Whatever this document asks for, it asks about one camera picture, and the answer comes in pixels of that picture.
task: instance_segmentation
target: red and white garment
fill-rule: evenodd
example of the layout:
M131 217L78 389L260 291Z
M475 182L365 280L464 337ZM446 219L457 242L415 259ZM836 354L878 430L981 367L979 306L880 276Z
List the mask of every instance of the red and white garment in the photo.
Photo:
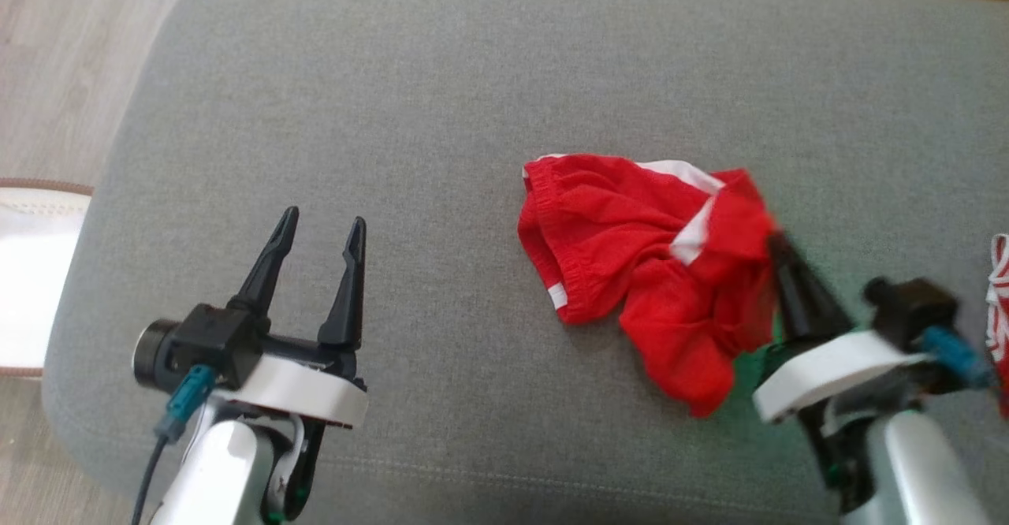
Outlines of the red and white garment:
M1002 395L1009 396L1009 235L992 238L992 274L988 278L988 351L1002 380ZM1009 404L1002 400L1002 416Z
M733 359L771 340L775 225L747 172L552 154L523 175L519 237L561 320L626 299L621 327L649 377L693 416L713 413Z

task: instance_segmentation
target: blue cable connector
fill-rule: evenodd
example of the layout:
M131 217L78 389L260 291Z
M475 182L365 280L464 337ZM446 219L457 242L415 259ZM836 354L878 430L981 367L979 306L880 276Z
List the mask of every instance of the blue cable connector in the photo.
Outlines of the blue cable connector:
M998 375L991 363L971 348L957 334L941 326L929 326L921 339L924 351L947 368L973 389L997 386Z
M217 382L217 372L206 365L194 365L186 379L172 394L165 405L164 416L154 427L154 434L164 437L169 444L175 444L186 432L186 424L193 413L207 400L214 391Z

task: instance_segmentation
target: robotic arm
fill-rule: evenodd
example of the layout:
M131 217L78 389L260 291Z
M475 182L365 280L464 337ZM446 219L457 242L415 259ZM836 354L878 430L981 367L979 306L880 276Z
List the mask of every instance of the robotic arm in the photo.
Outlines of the robotic arm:
M160 449L201 409L196 431L151 520L155 525L276 524L308 501L328 426L360 425L367 388L357 377L364 296L365 223L354 221L346 271L316 341L269 333L267 316L298 225L284 213L237 295L224 308L197 305L181 322L158 320L140 335L133 374L172 395L155 428L158 446L141 486L139 522ZM278 430L290 426L290 435Z
M795 416L846 525L987 524L959 457L922 399L993 389L991 364L957 333L958 303L916 279L871 281L872 328L854 323L784 235L770 240L784 327L754 403L764 422Z

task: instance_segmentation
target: camera lens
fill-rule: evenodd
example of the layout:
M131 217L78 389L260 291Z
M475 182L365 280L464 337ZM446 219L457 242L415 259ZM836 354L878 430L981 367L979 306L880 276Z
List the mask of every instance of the camera lens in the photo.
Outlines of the camera lens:
M159 377L163 379L164 372L169 371L164 364L167 360L169 346L162 344L165 344L178 325L178 322L172 320L155 320L140 333L139 339L136 340L136 349L133 350L133 379L140 384L140 387L161 389L158 379Z

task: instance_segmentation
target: gray cushion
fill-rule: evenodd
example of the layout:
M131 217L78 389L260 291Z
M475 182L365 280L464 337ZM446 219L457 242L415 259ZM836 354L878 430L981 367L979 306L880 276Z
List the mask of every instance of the gray cushion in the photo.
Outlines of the gray cushion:
M831 522L796 425L754 413L756 359L693 420L615 321L558 322L516 235L521 167L747 167L853 310L873 276L927 275L981 337L1009 229L1007 24L971 0L182 0L91 205L47 414L132 495L166 399L132 381L136 334L226 302L298 204L281 333L314 337L353 216L369 226L371 408L328 433L304 523ZM1009 512L994 407L933 404Z

